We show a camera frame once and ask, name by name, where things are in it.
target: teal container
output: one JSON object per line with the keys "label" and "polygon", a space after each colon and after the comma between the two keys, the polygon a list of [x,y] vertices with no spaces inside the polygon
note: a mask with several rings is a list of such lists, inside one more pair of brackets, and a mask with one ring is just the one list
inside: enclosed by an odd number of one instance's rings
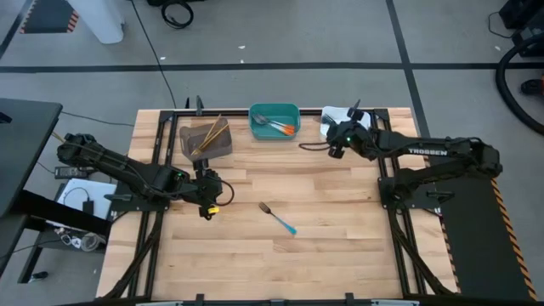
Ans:
{"label": "teal container", "polygon": [[[295,126],[295,134],[292,136],[276,130],[268,124],[258,124],[252,117],[252,114],[258,113],[284,124]],[[300,130],[300,110],[294,104],[274,103],[274,104],[254,104],[249,109],[249,128],[252,130],[253,137],[259,140],[290,140],[297,136]]]}

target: wooden tabletop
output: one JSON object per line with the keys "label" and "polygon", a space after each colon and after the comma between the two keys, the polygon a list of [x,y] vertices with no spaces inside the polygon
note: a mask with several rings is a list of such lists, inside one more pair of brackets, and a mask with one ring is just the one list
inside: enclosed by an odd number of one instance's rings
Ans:
{"label": "wooden tabletop", "polygon": [[[140,110],[129,156],[150,162],[159,110]],[[409,108],[391,108],[392,129],[417,136]],[[178,127],[212,123],[212,117],[182,117]],[[165,214],[157,260],[154,300],[401,298],[387,212],[377,190],[378,165],[346,150],[343,159],[306,151],[300,142],[323,141],[319,118],[303,116],[292,141],[257,141],[247,117],[228,117],[233,153],[210,167],[235,189],[235,199],[206,221],[197,206],[173,202]],[[167,128],[163,144],[168,137]],[[161,153],[164,162],[165,150]],[[420,156],[402,156],[401,167],[425,167]],[[176,138],[173,165],[193,174]],[[230,197],[228,189],[218,199]],[[291,235],[263,213],[272,211],[297,229]],[[111,230],[97,296],[106,294],[133,259],[140,212],[130,212]],[[456,291],[440,222],[411,210],[423,260]],[[410,260],[405,256],[412,291]],[[143,293],[144,262],[139,293]]]}

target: cable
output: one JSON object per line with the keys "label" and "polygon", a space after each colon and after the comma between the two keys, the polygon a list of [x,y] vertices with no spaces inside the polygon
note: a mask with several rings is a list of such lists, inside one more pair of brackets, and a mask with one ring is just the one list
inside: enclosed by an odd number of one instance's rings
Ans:
{"label": "cable", "polygon": [[133,5],[134,13],[136,13],[136,17],[138,17],[139,24],[141,25],[142,30],[144,31],[147,42],[150,44],[151,51],[153,51],[153,55],[155,55],[156,64],[159,66],[159,70],[161,71],[162,78],[164,79],[164,82],[167,84],[168,92],[170,93],[170,97],[172,98],[173,108],[178,109],[178,105],[176,104],[176,99],[173,97],[172,89],[170,88],[170,83],[168,83],[167,77],[164,75],[164,71],[162,70],[162,65],[161,65],[161,62],[159,61],[159,57],[156,54],[155,48],[153,48],[153,43],[151,43],[150,37],[147,35],[147,31],[145,30],[142,19],[139,18],[138,10],[136,9],[136,4],[134,4],[134,0],[130,0],[130,3]]}
{"label": "cable", "polygon": [[502,37],[502,38],[506,38],[506,39],[509,39],[509,38],[512,38],[514,37],[516,34],[518,34],[521,30],[520,29],[517,29],[512,35],[510,36],[506,36],[506,35],[502,35],[501,33],[497,33],[493,30],[491,30],[491,16],[494,15],[494,14],[499,14],[498,11],[494,12],[494,13],[491,13],[487,16],[487,30],[491,33],[491,34],[495,34],[499,37]]}
{"label": "cable", "polygon": [[2,255],[0,257],[0,260],[6,258],[6,257],[9,257],[17,252],[20,252],[20,251],[23,251],[23,250],[26,250],[27,248],[31,248],[31,247],[36,247],[36,246],[40,246],[42,244],[45,244],[45,243],[51,243],[51,242],[57,242],[57,241],[60,241],[60,239],[57,239],[57,240],[53,240],[53,241],[44,241],[44,242],[39,242],[39,243],[36,243],[36,244],[33,244],[31,246],[25,246],[25,247],[22,247],[20,249],[17,249],[17,250],[14,250],[13,252],[8,252],[8,253],[5,253],[4,255]]}
{"label": "cable", "polygon": [[496,68],[495,83],[496,83],[496,88],[499,91],[499,94],[501,95],[502,99],[504,100],[504,103],[506,103],[510,111],[527,127],[531,128],[532,130],[539,133],[540,135],[544,135],[544,125],[542,125],[540,122],[535,120],[519,105],[518,101],[516,101],[516,99],[513,97],[512,93],[510,92],[510,89],[508,88],[508,84],[507,84],[507,80],[505,76],[506,69],[510,60],[512,60],[512,58],[516,54],[521,52],[522,50],[528,48],[533,43],[538,43],[538,42],[544,42],[544,33],[524,40],[522,43],[520,43],[517,46],[514,46],[506,54],[504,54],[504,57],[502,57],[498,67]]}
{"label": "cable", "polygon": [[160,237],[161,227],[162,227],[162,219],[156,218],[155,223],[153,224],[153,227],[151,228],[151,232],[147,236],[147,239],[145,240],[144,245],[140,249],[140,252],[138,252],[134,256],[133,261],[130,263],[127,270],[122,275],[121,279],[113,286],[110,292],[106,293],[103,297],[99,297],[99,298],[103,298],[103,299],[118,298],[122,295],[122,293],[125,291],[125,288],[127,288],[128,283],[130,282],[130,279],[133,277],[136,271],[139,270],[139,266],[144,261],[145,256],[147,255],[147,252],[151,249],[151,247],[153,247],[157,239]]}
{"label": "cable", "polygon": [[42,165],[42,163],[41,163],[41,162],[39,162],[39,161],[36,161],[36,164],[38,164],[38,165],[42,166],[42,168],[44,168],[44,169],[45,169],[45,171],[47,171],[47,172],[49,172],[49,173],[51,173],[51,174],[54,174],[54,172],[53,172],[53,171],[49,170],[49,169],[48,169],[47,167],[45,167],[44,165]]}
{"label": "cable", "polygon": [[115,222],[117,222],[117,220],[119,220],[122,216],[126,215],[128,212],[121,212],[119,213],[119,215],[113,219],[113,221],[111,221],[111,225],[113,225]]}
{"label": "cable", "polygon": [[99,119],[94,119],[94,118],[87,117],[87,116],[81,116],[81,115],[72,114],[72,113],[69,113],[69,112],[67,112],[67,111],[61,111],[61,113],[62,113],[62,114],[65,114],[65,115],[68,115],[68,116],[74,116],[74,117],[78,117],[78,118],[88,119],[88,120],[92,120],[92,121],[100,122],[100,123],[104,123],[104,124],[118,125],[118,126],[125,126],[125,127],[134,127],[133,124],[128,124],[128,123],[117,123],[117,122],[105,122],[105,121],[102,121],[102,120],[99,120]]}
{"label": "cable", "polygon": [[308,146],[310,145],[327,145],[327,142],[322,142],[322,143],[305,143],[305,144],[298,144],[298,147],[300,149],[303,149],[303,150],[312,150],[312,151],[317,151],[317,150],[329,150],[329,148],[331,147],[330,145],[328,145],[327,147],[323,147],[323,148],[316,148],[316,149],[312,149],[312,148],[309,148]]}
{"label": "cable", "polygon": [[83,188],[83,187],[76,187],[76,188],[70,189],[70,190],[68,190],[68,192],[66,192],[65,198],[62,199],[62,204],[63,204],[63,205],[66,205],[66,203],[65,203],[65,202],[66,202],[66,198],[67,198],[68,195],[69,195],[72,191],[74,191],[74,190],[83,190],[83,191],[85,191],[85,193],[87,194],[87,201],[90,201],[90,200],[91,200],[91,196],[88,194],[88,191],[87,191],[85,188]]}
{"label": "cable", "polygon": [[228,182],[223,181],[222,179],[217,179],[217,178],[210,178],[210,179],[213,179],[213,180],[215,180],[215,181],[218,181],[218,182],[220,182],[221,184],[226,184],[227,186],[229,186],[230,191],[232,191],[232,195],[230,196],[230,199],[229,199],[226,203],[217,203],[217,202],[215,202],[215,201],[212,201],[213,204],[215,204],[215,205],[217,205],[217,206],[221,206],[221,207],[229,205],[229,204],[232,202],[232,200],[235,199],[235,189],[232,187],[231,184],[229,184]]}
{"label": "cable", "polygon": [[[399,208],[399,203],[396,202],[392,208],[395,211]],[[400,228],[399,220],[397,219],[395,214],[389,215],[389,223],[391,225],[391,233],[394,236],[394,239],[404,248],[406,253],[408,254],[408,257],[410,257],[410,260],[417,266],[417,268],[421,271],[423,278],[431,289],[433,289],[434,293],[437,295],[452,295],[454,294],[449,289],[444,287],[438,277],[436,277],[433,273],[433,271],[427,266],[425,261],[421,258],[417,250],[413,247],[413,245],[408,241],[408,238],[406,237],[404,231]]]}
{"label": "cable", "polygon": [[[180,5],[182,8],[186,9],[189,12],[189,20],[187,20],[187,22],[180,23],[173,17],[168,18],[167,8],[174,4]],[[166,22],[168,26],[176,30],[186,28],[188,25],[193,23],[193,19],[195,18],[195,14],[193,13],[193,10],[190,8],[189,4],[187,4],[187,2],[185,2],[184,0],[170,0],[164,3],[161,8],[161,15],[162,15],[162,18],[164,19],[164,22]]]}

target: black floor stripe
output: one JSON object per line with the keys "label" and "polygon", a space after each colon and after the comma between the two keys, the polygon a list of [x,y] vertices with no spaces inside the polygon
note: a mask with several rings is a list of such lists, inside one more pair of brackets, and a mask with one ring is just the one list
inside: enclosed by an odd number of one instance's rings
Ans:
{"label": "black floor stripe", "polygon": [[[498,63],[421,63],[411,64],[412,70],[495,70]],[[525,62],[510,63],[509,69],[542,69],[544,63]]]}
{"label": "black floor stripe", "polygon": [[[252,70],[494,70],[497,63],[266,63],[266,64],[194,64],[163,65],[164,71],[252,71]],[[509,69],[544,69],[544,63],[511,63]],[[0,73],[73,73],[73,72],[148,72],[157,65],[85,65],[85,66],[0,66]]]}
{"label": "black floor stripe", "polygon": [[2,44],[0,45],[0,60],[2,59],[3,55],[6,53],[6,50],[8,49],[9,44],[11,43],[11,40],[14,39],[15,33],[17,32],[17,29],[19,28],[19,25],[26,17],[26,11],[31,6],[33,0],[26,0],[23,4],[23,7],[20,9],[19,13],[17,14],[17,18],[15,18],[14,23],[9,28],[8,34],[6,34],[6,37],[3,39]]}
{"label": "black floor stripe", "polygon": [[408,50],[406,49],[405,39],[402,36],[402,30],[400,29],[399,16],[397,10],[394,7],[393,0],[386,0],[388,5],[389,17],[391,18],[391,24],[393,25],[394,38],[397,41],[399,48],[400,61],[402,62],[403,69],[405,71],[406,82],[408,83],[408,90],[410,90],[411,102],[416,114],[417,126],[419,127],[419,133],[422,137],[430,137],[428,130],[427,119],[425,118],[425,112],[423,111],[423,105],[417,91],[416,78],[414,77],[414,71],[410,64],[410,57],[408,56]]}
{"label": "black floor stripe", "polygon": [[[399,70],[401,63],[257,63],[257,64],[195,64],[163,65],[164,71],[252,71],[252,70],[313,70],[370,69]],[[89,66],[0,66],[0,73],[48,72],[135,72],[159,71],[157,65],[89,65]]]}

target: fork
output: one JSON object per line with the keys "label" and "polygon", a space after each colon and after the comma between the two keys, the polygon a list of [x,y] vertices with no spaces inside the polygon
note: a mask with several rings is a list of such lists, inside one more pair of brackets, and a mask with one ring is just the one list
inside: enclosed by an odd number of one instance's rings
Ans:
{"label": "fork", "polygon": [[291,225],[285,223],[282,219],[280,219],[276,215],[274,215],[272,213],[272,210],[270,209],[270,207],[268,207],[266,204],[264,204],[263,202],[260,202],[260,203],[258,203],[258,206],[259,206],[259,208],[261,208],[261,210],[263,212],[265,212],[267,214],[271,214],[272,216],[274,216],[274,218],[276,218],[276,220],[278,220],[283,226],[285,226],[286,229],[291,232],[291,234],[293,234],[293,235],[297,234],[297,230],[295,228],[293,228]]}
{"label": "fork", "polygon": [[275,128],[278,131],[288,136],[292,136],[295,134],[295,126],[291,124],[276,122],[274,120],[270,120],[269,118],[257,113],[252,114],[252,117],[253,117],[253,120],[255,120],[257,124],[261,124],[261,125],[268,124],[272,128]]}

